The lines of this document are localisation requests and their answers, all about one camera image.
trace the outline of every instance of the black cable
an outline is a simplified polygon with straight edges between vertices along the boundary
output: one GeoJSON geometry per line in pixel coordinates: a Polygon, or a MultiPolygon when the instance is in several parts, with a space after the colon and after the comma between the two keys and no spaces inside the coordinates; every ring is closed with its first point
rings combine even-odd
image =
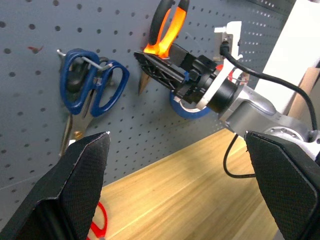
{"type": "Polygon", "coordinates": [[[234,178],[234,179],[248,179],[248,178],[255,178],[256,175],[255,174],[243,174],[243,175],[236,175],[236,174],[232,174],[231,172],[229,172],[228,168],[227,168],[227,159],[228,159],[228,155],[230,153],[230,150],[231,148],[233,147],[235,141],[237,140],[237,138],[239,137],[238,134],[236,134],[234,136],[234,138],[232,139],[232,141],[230,142],[230,145],[228,146],[225,154],[224,154],[224,157],[223,157],[223,169],[225,171],[225,173],[231,177],[231,178],[234,178]]]}
{"type": "Polygon", "coordinates": [[[298,94],[301,95],[301,97],[303,97],[303,99],[305,100],[306,105],[309,108],[309,112],[310,112],[310,117],[311,117],[311,123],[312,123],[312,128],[313,130],[317,130],[318,129],[318,125],[317,125],[317,117],[316,117],[316,112],[315,112],[315,108],[314,105],[312,104],[312,101],[310,99],[310,97],[308,96],[308,94],[306,94],[305,91],[303,91],[301,88],[297,87],[296,85],[287,82],[281,78],[275,77],[275,76],[271,76],[265,73],[260,73],[257,72],[255,70],[252,70],[250,68],[248,68],[247,66],[241,64],[239,61],[237,61],[230,53],[229,53],[229,46],[227,42],[223,42],[220,46],[220,54],[222,56],[224,56],[226,59],[229,60],[230,63],[232,63],[235,67],[237,67],[238,69],[254,76],[260,79],[264,79],[276,84],[280,84],[284,87],[287,87],[295,92],[297,92],[298,94]]]}

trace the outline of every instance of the white bracket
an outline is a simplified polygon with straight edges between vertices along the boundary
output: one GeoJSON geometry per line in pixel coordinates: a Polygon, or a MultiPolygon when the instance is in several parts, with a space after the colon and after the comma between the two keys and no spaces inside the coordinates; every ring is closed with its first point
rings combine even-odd
{"type": "MultiPolygon", "coordinates": [[[[242,25],[241,21],[231,21],[226,25],[226,27],[216,27],[214,29],[215,33],[226,32],[228,35],[233,35],[231,55],[237,60],[243,57],[242,55],[238,55],[239,54],[238,44],[240,42],[241,25],[242,25]]],[[[205,92],[202,99],[197,103],[196,105],[197,109],[202,110],[206,107],[206,105],[210,102],[210,100],[219,90],[222,83],[226,80],[227,76],[229,75],[229,73],[232,71],[233,68],[234,68],[234,65],[225,58],[223,60],[222,70],[220,71],[218,76],[214,79],[213,83],[208,88],[208,90],[205,92]]]]}

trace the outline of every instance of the blue tape roll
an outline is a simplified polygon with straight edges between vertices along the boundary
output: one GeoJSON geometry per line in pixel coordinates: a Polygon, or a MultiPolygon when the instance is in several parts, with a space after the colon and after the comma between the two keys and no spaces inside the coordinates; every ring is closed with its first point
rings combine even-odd
{"type": "Polygon", "coordinates": [[[176,102],[174,100],[175,96],[170,92],[170,103],[173,108],[173,110],[182,118],[184,119],[199,119],[203,116],[207,115],[211,110],[208,107],[205,107],[202,110],[199,110],[197,108],[195,109],[187,109],[181,105],[181,102],[176,102]]]}

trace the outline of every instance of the pliers handle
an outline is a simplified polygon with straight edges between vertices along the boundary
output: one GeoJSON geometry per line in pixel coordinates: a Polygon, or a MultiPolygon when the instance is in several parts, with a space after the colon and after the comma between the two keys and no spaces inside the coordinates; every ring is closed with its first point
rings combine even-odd
{"type": "Polygon", "coordinates": [[[169,56],[170,47],[185,23],[189,8],[189,0],[180,0],[170,27],[161,40],[162,32],[173,4],[174,0],[161,0],[159,3],[153,15],[149,41],[146,48],[143,50],[144,53],[155,54],[160,58],[167,58],[169,56]]]}

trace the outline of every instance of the white wall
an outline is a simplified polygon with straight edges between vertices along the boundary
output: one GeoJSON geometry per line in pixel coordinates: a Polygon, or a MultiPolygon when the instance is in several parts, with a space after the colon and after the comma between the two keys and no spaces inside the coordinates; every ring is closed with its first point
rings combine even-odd
{"type": "MultiPolygon", "coordinates": [[[[297,0],[280,37],[263,70],[295,85],[299,85],[308,67],[320,59],[320,4],[297,0]]],[[[260,79],[255,91],[269,99],[283,113],[293,91],[260,79]]]]}

